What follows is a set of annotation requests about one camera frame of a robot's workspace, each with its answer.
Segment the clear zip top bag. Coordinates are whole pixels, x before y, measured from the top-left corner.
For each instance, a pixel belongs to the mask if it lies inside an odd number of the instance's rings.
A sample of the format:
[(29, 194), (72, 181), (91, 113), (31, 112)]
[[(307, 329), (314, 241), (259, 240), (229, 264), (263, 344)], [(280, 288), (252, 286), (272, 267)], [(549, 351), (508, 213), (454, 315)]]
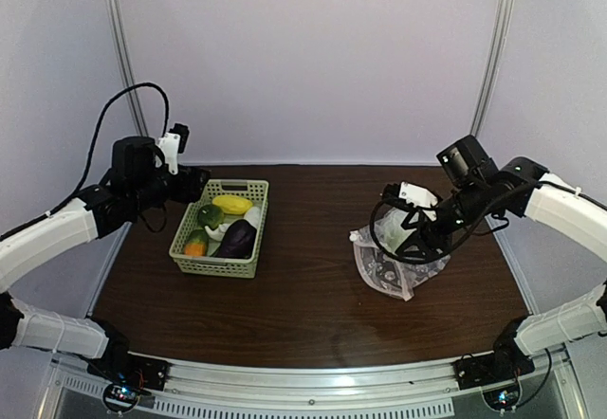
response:
[(369, 226), (352, 230), (349, 240), (360, 277), (372, 289), (394, 299), (409, 301), (414, 288), (443, 271), (450, 256), (430, 264), (406, 264), (383, 253), (374, 243)]

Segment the green yellow fake mango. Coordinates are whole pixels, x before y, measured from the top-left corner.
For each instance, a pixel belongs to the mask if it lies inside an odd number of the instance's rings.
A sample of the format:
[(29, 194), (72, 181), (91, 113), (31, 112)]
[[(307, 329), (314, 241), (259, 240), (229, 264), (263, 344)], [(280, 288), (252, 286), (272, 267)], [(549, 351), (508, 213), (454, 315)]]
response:
[(224, 212), (220, 207), (214, 204), (201, 206), (196, 214), (197, 224), (201, 227), (209, 227), (210, 229), (218, 229), (224, 223)]

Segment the orange fake fruit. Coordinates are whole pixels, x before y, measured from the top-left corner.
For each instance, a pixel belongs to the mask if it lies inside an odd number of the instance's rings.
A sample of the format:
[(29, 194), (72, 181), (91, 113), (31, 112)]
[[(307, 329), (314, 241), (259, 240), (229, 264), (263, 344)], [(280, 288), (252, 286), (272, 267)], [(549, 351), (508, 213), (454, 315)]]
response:
[(183, 254), (192, 257), (204, 257), (209, 248), (209, 236), (205, 229), (197, 228), (190, 232), (183, 247)]

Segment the white fake cauliflower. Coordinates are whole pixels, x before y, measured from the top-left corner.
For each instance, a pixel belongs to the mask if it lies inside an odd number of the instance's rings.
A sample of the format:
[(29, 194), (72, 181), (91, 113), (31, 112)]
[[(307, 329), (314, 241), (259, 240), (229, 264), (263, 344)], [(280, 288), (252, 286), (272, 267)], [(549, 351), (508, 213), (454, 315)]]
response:
[(230, 224), (226, 223), (219, 224), (216, 228), (204, 226), (204, 229), (207, 232), (209, 238), (214, 240), (215, 242), (221, 242), (224, 239), (229, 228)]

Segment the green plastic basket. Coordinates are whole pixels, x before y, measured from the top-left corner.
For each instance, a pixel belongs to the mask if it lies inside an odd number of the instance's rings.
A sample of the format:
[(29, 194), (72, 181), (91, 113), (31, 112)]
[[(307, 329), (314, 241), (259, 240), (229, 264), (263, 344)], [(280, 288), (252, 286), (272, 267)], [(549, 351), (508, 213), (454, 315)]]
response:
[(267, 217), (265, 180), (213, 179), (181, 219), (169, 255), (181, 272), (252, 279)]

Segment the yellow fake banana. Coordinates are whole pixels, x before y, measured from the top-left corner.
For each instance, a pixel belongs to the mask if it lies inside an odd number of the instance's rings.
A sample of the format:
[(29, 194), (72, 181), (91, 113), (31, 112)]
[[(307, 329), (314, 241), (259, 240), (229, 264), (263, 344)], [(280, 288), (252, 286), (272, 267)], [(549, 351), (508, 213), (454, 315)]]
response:
[(212, 204), (228, 215), (244, 215), (254, 206), (251, 200), (234, 194), (217, 195)]

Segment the purple spotted fake eggplant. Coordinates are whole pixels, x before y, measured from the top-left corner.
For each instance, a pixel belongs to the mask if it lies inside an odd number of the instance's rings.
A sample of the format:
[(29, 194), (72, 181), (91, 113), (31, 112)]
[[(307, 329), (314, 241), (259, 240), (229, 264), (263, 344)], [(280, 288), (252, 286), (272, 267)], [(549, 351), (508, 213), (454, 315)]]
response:
[(255, 244), (257, 229), (247, 220), (237, 220), (230, 225), (224, 238), (215, 252), (218, 258), (249, 258)]

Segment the white fake potato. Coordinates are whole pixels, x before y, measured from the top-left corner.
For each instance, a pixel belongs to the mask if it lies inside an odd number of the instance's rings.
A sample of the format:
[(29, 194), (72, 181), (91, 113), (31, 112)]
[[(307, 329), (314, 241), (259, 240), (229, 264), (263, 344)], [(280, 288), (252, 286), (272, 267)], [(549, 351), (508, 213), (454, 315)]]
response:
[(244, 215), (244, 219), (256, 230), (259, 229), (262, 222), (262, 210), (259, 207), (251, 207)]

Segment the pale green fake cabbage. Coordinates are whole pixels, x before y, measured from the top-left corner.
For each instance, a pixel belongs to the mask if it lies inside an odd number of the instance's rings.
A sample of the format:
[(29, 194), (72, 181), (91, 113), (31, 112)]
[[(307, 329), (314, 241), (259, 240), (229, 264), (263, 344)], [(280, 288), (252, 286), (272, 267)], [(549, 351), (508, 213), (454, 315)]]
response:
[(376, 222), (377, 238), (383, 246), (392, 252), (396, 252), (396, 249), (412, 233), (411, 229), (404, 229), (401, 226), (407, 216), (407, 211), (390, 209)]

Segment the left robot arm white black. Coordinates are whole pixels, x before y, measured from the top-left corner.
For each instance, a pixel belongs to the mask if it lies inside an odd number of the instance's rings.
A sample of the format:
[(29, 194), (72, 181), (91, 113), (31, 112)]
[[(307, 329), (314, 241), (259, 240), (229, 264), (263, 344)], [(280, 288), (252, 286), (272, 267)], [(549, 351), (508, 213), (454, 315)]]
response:
[(158, 140), (126, 137), (115, 142), (112, 165), (99, 184), (77, 191), (58, 210), (1, 238), (1, 346), (22, 346), (99, 359), (111, 338), (91, 319), (75, 319), (15, 299), (10, 288), (28, 273), (68, 250), (101, 239), (149, 209), (169, 201), (197, 201), (210, 174), (183, 166), (177, 133)]

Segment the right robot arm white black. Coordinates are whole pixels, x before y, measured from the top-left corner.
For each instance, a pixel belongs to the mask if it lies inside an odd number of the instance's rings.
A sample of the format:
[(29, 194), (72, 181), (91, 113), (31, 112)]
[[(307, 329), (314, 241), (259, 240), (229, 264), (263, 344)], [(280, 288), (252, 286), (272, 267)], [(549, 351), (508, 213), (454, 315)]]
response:
[[(437, 261), (461, 246), (488, 215), (512, 213), (544, 224), (606, 257), (606, 208), (523, 156), (498, 168), (474, 136), (455, 141), (437, 156), (454, 186), (451, 196), (402, 182), (388, 185), (381, 202), (406, 211), (405, 240), (389, 251), (402, 263)], [(606, 285), (539, 315), (509, 324), (493, 346), (495, 358), (514, 365), (551, 346), (606, 333)]]

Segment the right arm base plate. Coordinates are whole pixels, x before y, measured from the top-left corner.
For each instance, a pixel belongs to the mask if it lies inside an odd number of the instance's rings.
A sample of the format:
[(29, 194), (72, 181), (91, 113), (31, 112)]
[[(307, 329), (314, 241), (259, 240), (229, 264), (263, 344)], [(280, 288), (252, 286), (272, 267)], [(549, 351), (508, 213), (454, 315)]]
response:
[(526, 356), (511, 358), (508, 352), (491, 352), (485, 355), (465, 354), (452, 363), (460, 390), (515, 381), (533, 373), (535, 365)]

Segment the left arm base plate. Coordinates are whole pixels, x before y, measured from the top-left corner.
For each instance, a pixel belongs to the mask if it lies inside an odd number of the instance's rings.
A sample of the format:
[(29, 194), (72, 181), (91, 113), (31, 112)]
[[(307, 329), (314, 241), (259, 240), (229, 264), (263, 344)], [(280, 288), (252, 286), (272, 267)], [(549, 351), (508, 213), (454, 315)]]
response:
[(89, 359), (82, 356), (87, 371), (93, 375), (141, 391), (162, 391), (170, 363), (163, 359), (128, 353), (124, 362), (111, 363), (105, 358)]

